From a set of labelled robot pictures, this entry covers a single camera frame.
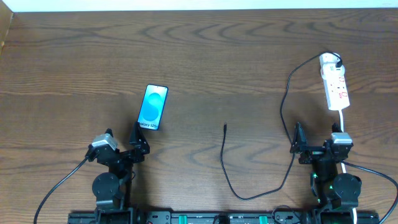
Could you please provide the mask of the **blue Samsung Galaxy smartphone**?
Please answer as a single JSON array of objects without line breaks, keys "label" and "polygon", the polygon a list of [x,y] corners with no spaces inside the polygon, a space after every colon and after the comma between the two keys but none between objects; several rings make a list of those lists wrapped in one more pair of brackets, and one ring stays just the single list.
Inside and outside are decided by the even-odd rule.
[{"label": "blue Samsung Galaxy smartphone", "polygon": [[148,84],[142,100],[138,122],[141,128],[158,130],[169,88],[167,86]]}]

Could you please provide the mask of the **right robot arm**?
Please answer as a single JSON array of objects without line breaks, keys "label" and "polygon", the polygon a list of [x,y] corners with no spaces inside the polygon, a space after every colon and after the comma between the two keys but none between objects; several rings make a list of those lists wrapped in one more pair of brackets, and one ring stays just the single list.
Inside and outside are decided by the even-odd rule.
[{"label": "right robot arm", "polygon": [[295,125],[290,152],[300,156],[300,164],[312,166],[310,186],[319,199],[319,206],[302,218],[304,223],[354,222],[353,209],[358,206],[362,181],[355,175],[339,173],[337,169],[337,165],[348,158],[353,140],[336,123],[332,131],[331,138],[322,146],[309,146],[302,125]]}]

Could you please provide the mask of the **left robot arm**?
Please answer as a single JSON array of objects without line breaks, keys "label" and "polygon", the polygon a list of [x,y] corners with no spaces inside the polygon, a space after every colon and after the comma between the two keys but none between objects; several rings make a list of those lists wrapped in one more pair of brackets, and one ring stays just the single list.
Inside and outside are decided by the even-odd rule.
[{"label": "left robot arm", "polygon": [[131,185],[134,164],[144,161],[150,153],[139,122],[135,122],[129,138],[131,149],[121,152],[112,129],[94,138],[85,159],[108,167],[92,183],[96,197],[95,223],[139,223],[139,212],[131,205]]}]

